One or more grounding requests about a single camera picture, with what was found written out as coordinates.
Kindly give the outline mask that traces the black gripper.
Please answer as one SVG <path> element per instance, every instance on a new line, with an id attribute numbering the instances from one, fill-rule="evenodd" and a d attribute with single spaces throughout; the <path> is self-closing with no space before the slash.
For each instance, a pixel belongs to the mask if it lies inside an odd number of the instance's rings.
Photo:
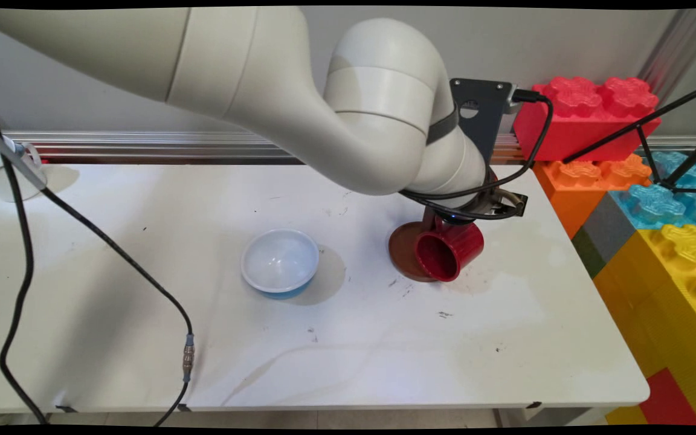
<path id="1" fill-rule="evenodd" d="M 495 189 L 492 193 L 492 202 L 481 202 L 464 205 L 457 210 L 466 214 L 486 214 L 502 216 L 503 218 L 522 217 L 528 202 L 528 196 L 521 195 L 503 189 Z M 429 207 L 428 209 L 447 225 L 469 225 L 478 218 L 467 217 L 464 214 L 452 214 L 442 207 Z"/>

